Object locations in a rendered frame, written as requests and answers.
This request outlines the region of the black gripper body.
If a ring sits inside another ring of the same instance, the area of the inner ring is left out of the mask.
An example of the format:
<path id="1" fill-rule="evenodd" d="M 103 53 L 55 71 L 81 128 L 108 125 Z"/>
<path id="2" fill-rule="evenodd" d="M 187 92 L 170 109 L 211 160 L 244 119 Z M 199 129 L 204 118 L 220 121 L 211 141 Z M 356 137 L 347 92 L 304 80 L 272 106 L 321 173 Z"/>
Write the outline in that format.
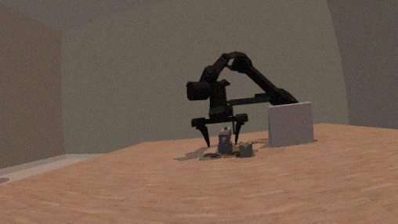
<path id="1" fill-rule="evenodd" d="M 214 103 L 214 106 L 220 106 L 220 103 L 224 102 L 227 105 L 227 98 L 223 99 L 211 99 L 210 104 Z M 248 122 L 247 114 L 236 114 L 234 117 L 226 117 L 225 122 L 232 122 L 235 121 L 237 124 L 244 124 Z M 193 118 L 191 120 L 191 127 L 203 128 L 206 124 L 211 124 L 210 119 L 205 119 L 205 117 L 201 118 Z"/>

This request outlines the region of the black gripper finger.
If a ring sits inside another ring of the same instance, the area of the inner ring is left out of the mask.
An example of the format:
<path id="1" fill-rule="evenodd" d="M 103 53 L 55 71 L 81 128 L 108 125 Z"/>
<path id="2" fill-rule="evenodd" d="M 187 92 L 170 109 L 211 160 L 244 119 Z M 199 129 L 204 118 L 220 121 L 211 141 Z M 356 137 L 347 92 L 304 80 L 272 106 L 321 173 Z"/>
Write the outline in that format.
<path id="1" fill-rule="evenodd" d="M 208 144 L 208 146 L 210 146 L 210 141 L 209 141 L 209 136 L 208 136 L 208 127 L 205 126 L 203 128 L 196 128 L 196 129 L 200 130 L 200 132 L 204 136 L 204 139 L 205 139 L 206 143 Z"/>
<path id="2" fill-rule="evenodd" d="M 235 124 L 235 143 L 236 143 L 236 145 L 237 145 L 238 136 L 239 136 L 239 132 L 240 132 L 242 125 L 245 125 L 245 123 L 244 124 Z"/>

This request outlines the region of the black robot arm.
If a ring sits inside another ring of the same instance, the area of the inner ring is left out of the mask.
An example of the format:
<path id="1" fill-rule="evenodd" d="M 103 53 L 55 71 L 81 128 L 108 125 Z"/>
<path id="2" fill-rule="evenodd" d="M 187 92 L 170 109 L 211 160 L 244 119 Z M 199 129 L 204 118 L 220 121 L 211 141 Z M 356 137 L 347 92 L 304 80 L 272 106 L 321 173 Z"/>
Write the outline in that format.
<path id="1" fill-rule="evenodd" d="M 231 65 L 228 65 L 229 60 L 233 59 Z M 262 75 L 255 67 L 253 67 L 251 60 L 242 52 L 231 52 L 229 54 L 223 53 L 219 59 L 215 61 L 213 66 L 207 66 L 201 79 L 199 81 L 188 81 L 186 83 L 186 94 L 188 100 L 206 100 L 209 99 L 223 99 L 226 98 L 226 87 L 230 85 L 226 79 L 217 81 L 219 73 L 228 67 L 231 71 L 246 74 L 253 80 L 258 87 L 263 89 L 269 96 L 272 106 L 280 106 L 298 101 L 290 94 L 290 92 L 278 88 L 273 85 L 264 75 Z M 210 104 L 209 118 L 211 124 L 217 122 L 225 122 L 226 117 L 231 116 L 231 106 L 225 105 L 224 102 L 220 106 L 215 107 L 214 103 Z"/>

